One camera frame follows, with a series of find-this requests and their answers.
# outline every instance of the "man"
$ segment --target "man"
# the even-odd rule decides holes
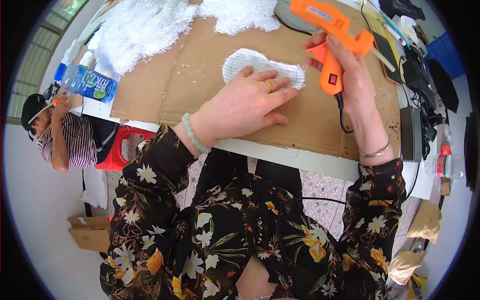
[[[66,91],[54,109],[40,94],[30,95],[22,109],[22,125],[32,135],[43,159],[60,172],[86,168],[105,160],[115,140],[118,123],[77,116],[68,110]]]

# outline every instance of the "black pants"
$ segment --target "black pants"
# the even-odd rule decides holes
[[[120,124],[93,116],[84,115],[84,117],[92,122],[92,135],[97,149],[96,164],[100,164],[112,149]]]
[[[200,199],[206,194],[208,189],[217,184],[226,186],[225,180],[231,178],[231,175],[240,172],[248,173],[247,157],[245,155],[212,148],[202,167],[202,172],[197,183],[195,196],[192,200],[192,206],[198,205]],[[289,191],[294,198],[302,197],[302,184],[300,171],[298,169],[271,163],[264,160],[258,160],[255,175],[269,180],[273,184]]]

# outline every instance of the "orange hot glue gun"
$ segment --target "orange hot glue gun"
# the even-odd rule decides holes
[[[373,35],[365,29],[352,38],[347,34],[350,19],[345,17],[338,9],[327,3],[314,0],[290,0],[290,12],[317,26],[327,34],[333,34],[351,52],[361,55],[367,54],[373,47]],[[318,83],[323,91],[336,95],[343,89],[343,68],[328,51],[326,43],[305,50],[324,66],[320,72]]]
[[[53,100],[52,100],[52,105],[53,105],[54,107],[57,106],[57,103],[59,103],[59,102],[61,101],[61,99],[62,99],[62,96],[53,99]]]

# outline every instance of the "white table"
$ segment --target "white table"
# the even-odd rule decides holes
[[[360,6],[352,0],[341,0],[341,2],[360,10]],[[95,30],[95,28],[100,22],[103,22],[111,15],[111,12],[112,10],[107,11],[100,18],[88,24],[82,32],[81,37],[87,38]],[[108,70],[97,71],[99,71],[100,73],[105,73]],[[113,76],[111,73],[106,73],[105,75],[109,75],[116,80],[120,80],[119,76]],[[411,93],[409,97],[412,97],[413,92],[411,92],[408,88],[406,89],[409,93]],[[406,107],[407,99],[405,97],[403,89],[401,87],[398,87],[397,92],[400,108]],[[101,103],[94,99],[84,98],[84,107],[73,108],[72,111],[80,114],[83,109],[84,114],[110,120],[113,122],[120,122],[120,119],[110,117],[112,102]],[[149,130],[152,132],[156,132],[158,129],[157,124],[140,121],[128,121],[127,123],[125,123],[125,125]],[[278,164],[323,174],[326,176],[340,178],[343,180],[355,181],[359,177],[357,167],[358,162],[342,157],[334,157],[331,155],[324,155],[293,148],[280,148],[240,139],[223,140],[220,141],[216,145],[216,147],[223,150],[228,150],[231,152],[255,157],[258,159],[263,159]],[[431,148],[432,152],[437,149],[436,141],[431,143]],[[402,175],[406,182],[407,191],[410,191],[411,189],[417,171],[417,166],[417,163],[404,163]],[[433,177],[425,174],[425,172],[423,171],[423,163],[421,163],[417,183],[415,185],[415,189],[412,192],[412,196],[429,199],[432,191],[432,185]]]

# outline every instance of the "sleeve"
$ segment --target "sleeve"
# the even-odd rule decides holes
[[[172,265],[180,236],[174,195],[187,187],[187,169],[195,160],[173,130],[161,125],[123,168],[108,257],[100,266],[100,283],[110,299],[169,298],[172,282],[164,266]]]
[[[52,165],[52,149],[53,149],[53,139],[50,138],[46,141],[40,148],[40,153],[42,155],[43,160],[47,162],[51,167]]]
[[[347,299],[382,299],[388,263],[405,201],[402,157],[381,166],[359,164],[348,188],[339,241]]]

